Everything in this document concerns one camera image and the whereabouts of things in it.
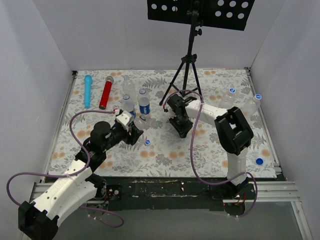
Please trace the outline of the small black-label clear bottle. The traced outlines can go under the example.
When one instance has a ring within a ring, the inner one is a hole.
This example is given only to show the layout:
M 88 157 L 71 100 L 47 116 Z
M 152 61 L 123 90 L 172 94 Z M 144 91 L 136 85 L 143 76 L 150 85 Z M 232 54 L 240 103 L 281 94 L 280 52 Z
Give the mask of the small black-label clear bottle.
M 136 116 L 133 120 L 133 123 L 135 127 L 140 131 L 143 131 L 146 128 L 146 121 L 143 121 L 140 116 Z

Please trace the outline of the blue Pocari Sweat cap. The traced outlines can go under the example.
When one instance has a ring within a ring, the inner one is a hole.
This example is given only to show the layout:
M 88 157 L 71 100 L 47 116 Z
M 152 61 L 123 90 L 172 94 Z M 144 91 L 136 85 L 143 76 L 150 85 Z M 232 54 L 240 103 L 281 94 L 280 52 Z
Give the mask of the blue Pocari Sweat cap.
M 254 98 L 260 101 L 262 99 L 262 96 L 260 94 L 256 94 Z

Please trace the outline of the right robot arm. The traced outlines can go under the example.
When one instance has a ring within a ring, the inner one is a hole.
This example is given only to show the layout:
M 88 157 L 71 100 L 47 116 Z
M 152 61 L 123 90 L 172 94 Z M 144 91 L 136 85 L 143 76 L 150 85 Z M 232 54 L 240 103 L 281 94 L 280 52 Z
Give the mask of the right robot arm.
M 214 107 L 202 99 L 192 96 L 184 99 L 178 94 L 168 97 L 162 107 L 170 114 L 169 122 L 181 138 L 189 132 L 195 133 L 198 121 L 215 127 L 219 143 L 227 155 L 227 176 L 224 181 L 216 183 L 207 182 L 198 174 L 195 176 L 209 187 L 214 200 L 244 197 L 249 183 L 247 152 L 254 133 L 241 110 L 238 107 Z

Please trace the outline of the blue white bottle cap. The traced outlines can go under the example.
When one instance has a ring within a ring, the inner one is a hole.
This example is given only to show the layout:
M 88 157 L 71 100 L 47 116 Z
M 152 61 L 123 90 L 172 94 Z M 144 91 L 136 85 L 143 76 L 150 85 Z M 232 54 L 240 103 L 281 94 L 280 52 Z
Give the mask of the blue white bottle cap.
M 235 93 L 236 93 L 236 89 L 232 87 L 232 88 L 229 89 L 229 92 L 230 92 L 231 94 L 235 94 Z

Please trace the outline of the clear Pocari bottle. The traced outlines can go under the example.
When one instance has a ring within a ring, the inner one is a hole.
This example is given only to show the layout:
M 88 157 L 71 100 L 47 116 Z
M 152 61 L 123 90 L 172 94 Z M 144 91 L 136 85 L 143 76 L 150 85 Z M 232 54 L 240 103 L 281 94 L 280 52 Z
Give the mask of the clear Pocari bottle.
M 254 96 L 241 108 L 241 111 L 246 118 L 250 118 L 260 107 L 261 100 L 255 99 Z

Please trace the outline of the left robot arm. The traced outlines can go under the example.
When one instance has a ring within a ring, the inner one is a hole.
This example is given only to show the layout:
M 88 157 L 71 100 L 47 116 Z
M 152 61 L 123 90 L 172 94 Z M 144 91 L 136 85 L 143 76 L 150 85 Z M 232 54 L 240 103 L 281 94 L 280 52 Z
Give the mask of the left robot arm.
M 18 228 L 32 240 L 52 240 L 62 222 L 90 199 L 106 196 L 106 182 L 95 174 L 105 161 L 106 152 L 124 142 L 134 145 L 143 128 L 131 122 L 127 127 L 115 122 L 96 123 L 90 137 L 73 160 L 64 177 L 58 178 L 44 193 L 31 203 L 24 201 L 18 208 Z

